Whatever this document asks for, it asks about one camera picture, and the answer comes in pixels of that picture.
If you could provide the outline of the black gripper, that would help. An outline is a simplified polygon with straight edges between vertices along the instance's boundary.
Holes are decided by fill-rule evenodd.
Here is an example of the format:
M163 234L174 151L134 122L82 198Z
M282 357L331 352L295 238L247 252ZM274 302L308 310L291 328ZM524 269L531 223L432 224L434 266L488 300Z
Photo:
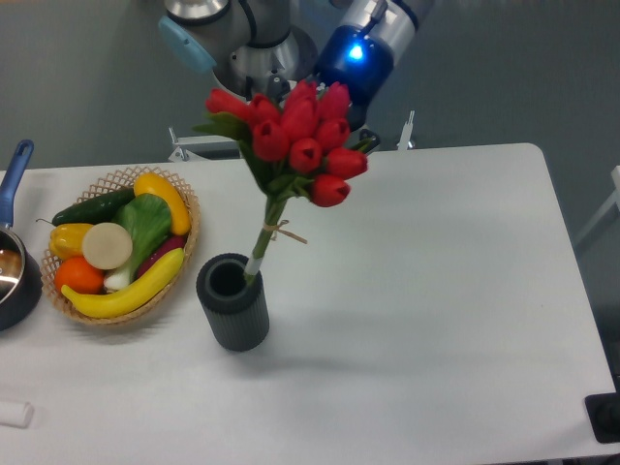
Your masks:
M392 70L390 51L356 27L344 25L335 29L319 54L314 76L329 88L336 82L348 87L347 119L356 131L365 124L368 108Z

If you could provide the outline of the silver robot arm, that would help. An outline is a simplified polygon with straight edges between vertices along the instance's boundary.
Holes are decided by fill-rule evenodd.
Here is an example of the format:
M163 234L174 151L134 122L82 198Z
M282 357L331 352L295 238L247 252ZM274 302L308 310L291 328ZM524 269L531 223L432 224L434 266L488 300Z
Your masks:
M344 15L323 49L293 24L289 1L168 1L159 32L174 55L245 101L264 93L282 102L294 85L348 87L353 130L396 67L434 4L336 1Z

